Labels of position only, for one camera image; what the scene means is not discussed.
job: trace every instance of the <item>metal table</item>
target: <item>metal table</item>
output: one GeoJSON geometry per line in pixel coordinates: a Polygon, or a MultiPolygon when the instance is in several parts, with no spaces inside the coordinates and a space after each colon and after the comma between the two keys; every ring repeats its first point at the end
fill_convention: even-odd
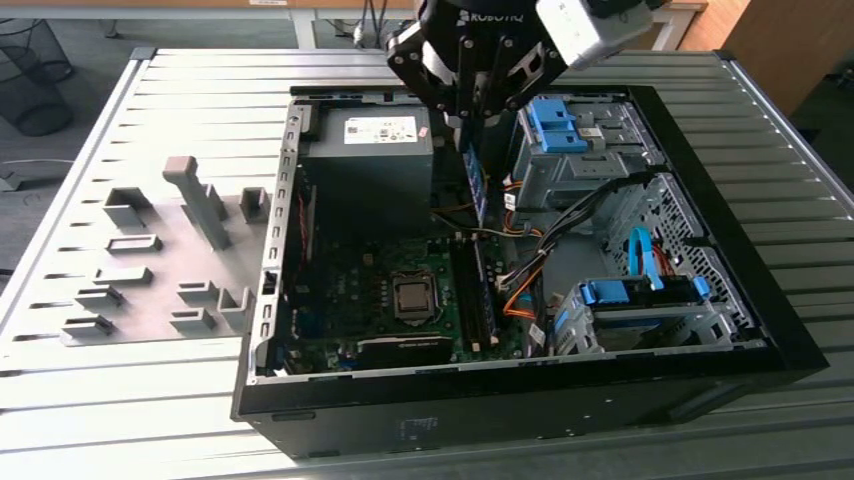
{"type": "Polygon", "coordinates": [[[73,261],[85,252],[58,249],[73,225],[103,221],[86,210],[98,183],[132,184],[159,168],[152,156],[191,149],[212,157],[200,175],[217,190],[272,184],[288,87],[396,80],[368,52],[160,50],[121,75],[0,299],[0,471],[33,478],[108,471],[123,478],[352,478],[345,472],[379,470],[403,478],[399,469],[431,478],[850,478],[850,193],[735,62],[707,53],[626,53],[560,82],[656,86],[830,369],[678,427],[295,465],[228,419],[236,337],[69,348],[54,338],[54,309],[33,310],[32,302],[88,285],[44,272],[85,264],[73,261]],[[153,152],[152,139],[161,144],[153,152]]]}

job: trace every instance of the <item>power supply label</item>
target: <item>power supply label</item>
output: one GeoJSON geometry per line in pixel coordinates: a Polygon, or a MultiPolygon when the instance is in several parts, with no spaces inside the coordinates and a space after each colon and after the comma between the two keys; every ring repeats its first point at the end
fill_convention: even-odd
{"type": "Polygon", "coordinates": [[[415,143],[415,117],[351,117],[344,123],[344,144],[415,143]]]}

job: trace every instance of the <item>wooden cabinet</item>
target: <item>wooden cabinet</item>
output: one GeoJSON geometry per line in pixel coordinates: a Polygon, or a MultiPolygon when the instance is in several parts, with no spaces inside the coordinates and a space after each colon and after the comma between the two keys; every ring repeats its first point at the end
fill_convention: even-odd
{"type": "Polygon", "coordinates": [[[679,50],[732,52],[788,115],[852,47],[851,0],[708,0],[679,50]]]}

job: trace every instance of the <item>wire bundle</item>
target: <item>wire bundle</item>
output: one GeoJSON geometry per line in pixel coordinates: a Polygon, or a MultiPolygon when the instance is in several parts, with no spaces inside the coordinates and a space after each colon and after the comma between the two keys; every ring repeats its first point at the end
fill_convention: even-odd
{"type": "Polygon", "coordinates": [[[531,258],[519,268],[511,271],[499,282],[499,287],[507,286],[527,273],[527,278],[513,290],[513,293],[504,304],[503,312],[505,315],[515,315],[534,320],[536,326],[544,332],[544,343],[536,349],[539,355],[548,352],[551,336],[551,328],[550,325],[547,325],[546,319],[542,272],[548,255],[558,245],[558,240],[564,233],[592,217],[596,209],[602,205],[602,202],[604,202],[612,192],[631,185],[647,183],[651,180],[652,175],[652,172],[634,173],[626,178],[608,181],[596,190],[584,195],[584,197],[582,197],[582,199],[563,211],[551,226],[542,233],[531,258]],[[517,310],[513,308],[513,303],[525,289],[530,290],[534,311],[517,310]]]}

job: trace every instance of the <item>mesh wastebasket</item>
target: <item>mesh wastebasket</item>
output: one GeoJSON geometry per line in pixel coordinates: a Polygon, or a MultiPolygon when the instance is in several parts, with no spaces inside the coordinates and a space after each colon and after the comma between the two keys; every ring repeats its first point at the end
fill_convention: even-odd
{"type": "Polygon", "coordinates": [[[24,47],[0,46],[0,117],[30,137],[70,123],[70,108],[46,78],[38,55],[24,47]]]}
{"type": "Polygon", "coordinates": [[[65,80],[74,73],[46,21],[0,18],[0,48],[13,47],[36,53],[44,74],[52,82],[65,80]]]}

